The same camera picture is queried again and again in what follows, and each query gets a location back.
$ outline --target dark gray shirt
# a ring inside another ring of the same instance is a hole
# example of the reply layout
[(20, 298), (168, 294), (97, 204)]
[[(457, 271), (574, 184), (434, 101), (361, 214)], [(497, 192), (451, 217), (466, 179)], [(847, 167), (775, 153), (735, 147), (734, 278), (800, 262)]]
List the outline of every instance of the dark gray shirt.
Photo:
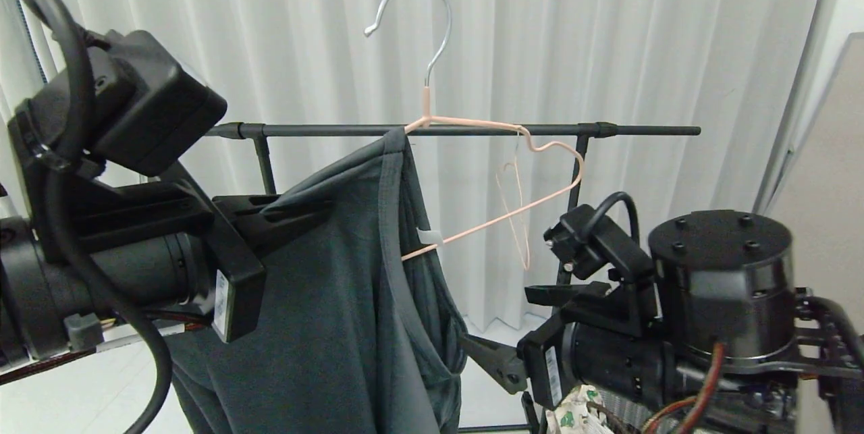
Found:
[(327, 224), (265, 259), (254, 333), (169, 338), (192, 430), (456, 432), (465, 332), (434, 252), (408, 139), (393, 130), (292, 188), (280, 206), (334, 200)]

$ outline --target white floor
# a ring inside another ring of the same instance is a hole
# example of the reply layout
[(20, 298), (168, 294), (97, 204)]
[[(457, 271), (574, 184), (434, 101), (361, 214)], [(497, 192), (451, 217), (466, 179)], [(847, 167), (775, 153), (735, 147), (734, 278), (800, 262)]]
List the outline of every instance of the white floor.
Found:
[[(527, 315), (518, 331), (499, 321), (482, 336), (515, 345), (543, 319)], [(469, 324), (471, 333), (476, 327)], [(116, 434), (151, 394), (153, 361), (143, 345), (96, 354), (0, 387), (2, 434)], [(471, 360), (462, 376), (462, 425), (524, 424), (518, 396), (503, 391)], [(191, 433), (173, 392), (148, 434)]]

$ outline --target cylindrical motor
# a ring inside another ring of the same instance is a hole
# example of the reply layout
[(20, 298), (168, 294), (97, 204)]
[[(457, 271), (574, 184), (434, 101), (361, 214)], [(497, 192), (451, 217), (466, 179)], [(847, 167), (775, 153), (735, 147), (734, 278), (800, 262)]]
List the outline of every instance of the cylindrical motor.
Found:
[(705, 360), (726, 345), (726, 372), (796, 347), (792, 237), (782, 224), (732, 210), (701, 211), (655, 228), (661, 313), (681, 354)]
[[(68, 351), (64, 318), (111, 315), (102, 298), (68, 265), (49, 264), (28, 223), (0, 221), (0, 371), (30, 357), (41, 360)], [(188, 234), (171, 234), (92, 255), (120, 292), (140, 306), (207, 301), (213, 274), (203, 244)]]

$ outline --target thin wire hanger hanging on rack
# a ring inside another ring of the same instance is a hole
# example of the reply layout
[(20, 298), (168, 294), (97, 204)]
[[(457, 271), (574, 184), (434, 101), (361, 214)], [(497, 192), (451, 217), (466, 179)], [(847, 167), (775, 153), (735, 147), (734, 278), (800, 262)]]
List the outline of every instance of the thin wire hanger hanging on rack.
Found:
[[(389, 0), (381, 0), (379, 4), (379, 9), (375, 15), (375, 23), (365, 28), (363, 34), (366, 37), (370, 37), (378, 28), (381, 23), (381, 17), (383, 16), (383, 10), (387, 7), (387, 3)], [(517, 126), (516, 124), (507, 124), (504, 122), (495, 122), (491, 120), (475, 120), (472, 118), (459, 118), (459, 117), (439, 117), (436, 115), (432, 115), (432, 111), (430, 110), (430, 98), (429, 98), (429, 81), (432, 77), (432, 67), (434, 67), (435, 62), (438, 61), (438, 58), (441, 56), (441, 53), (444, 52), (445, 47), (447, 47), (448, 41), (450, 41), (450, 30), (453, 28), (453, 12), (450, 9), (450, 2), (448, 0), (444, 1), (444, 6), (447, 8), (447, 29), (444, 31), (444, 39), (441, 41), (441, 46), (438, 48), (438, 51), (435, 52), (435, 55), (432, 56), (432, 61), (429, 62), (429, 65), (426, 67), (426, 80), (424, 80), (423, 84), (423, 114), (419, 120), (414, 121), (411, 124), (405, 126), (405, 133), (409, 134), (420, 127), (429, 127), (429, 124), (449, 124), (450, 126), (466, 126), (466, 127), (482, 127), (487, 129), (501, 129), (501, 130), (509, 130), (510, 132), (518, 132), (525, 136), (525, 139), (528, 141), (528, 148), (532, 152), (543, 152), (546, 151), (547, 148), (550, 147), (561, 147), (564, 148), (565, 151), (570, 152), (574, 155), (576, 160), (579, 163), (579, 173), (577, 173), (576, 178), (573, 179), (573, 182), (567, 187), (559, 189), (555, 191), (555, 193), (548, 194), (539, 200), (532, 201), (523, 207), (519, 207), (505, 215), (501, 215), (497, 218), (490, 219), (483, 223), (482, 225), (478, 225), (477, 227), (470, 228), (466, 231), (460, 232), (459, 234), (453, 235), (452, 237), (444, 238), (443, 243), (448, 244), (450, 242), (459, 240), (459, 238), (467, 237), (473, 232), (481, 231), (484, 228), (491, 227), (491, 225), (496, 224), (497, 222), (503, 221), (504, 219), (509, 219), (512, 216), (519, 215), (519, 213), (524, 213), (525, 211), (532, 209), (532, 207), (536, 207), (539, 204), (545, 203), (546, 201), (551, 200), (561, 194), (567, 193), (570, 189), (575, 188), (583, 179), (583, 169), (585, 169), (585, 161), (583, 160), (583, 156), (579, 154), (575, 150), (575, 148), (570, 145), (564, 144), (564, 142), (552, 141), (547, 142), (547, 144), (541, 145), (537, 147), (534, 145), (534, 141), (531, 139), (531, 133), (528, 132), (528, 129), (524, 126)], [(429, 246), (424, 246), (419, 250), (414, 250), (414, 252), (408, 253), (407, 255), (402, 256), (402, 261), (413, 259), (415, 256), (423, 255), (423, 253), (431, 252), (438, 248), (438, 244), (430, 244)]]

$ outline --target barcode label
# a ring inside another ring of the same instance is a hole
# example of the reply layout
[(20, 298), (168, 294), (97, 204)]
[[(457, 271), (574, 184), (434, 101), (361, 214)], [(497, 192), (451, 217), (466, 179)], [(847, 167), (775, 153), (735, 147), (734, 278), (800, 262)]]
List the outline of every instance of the barcode label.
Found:
[(228, 324), (228, 306), (231, 299), (231, 284), (222, 271), (216, 270), (216, 290), (213, 301), (213, 329), (223, 341)]
[(561, 377), (558, 375), (558, 355), (555, 353), (555, 347), (546, 350), (546, 373), (549, 375), (552, 403), (557, 406), (564, 394), (561, 392)]

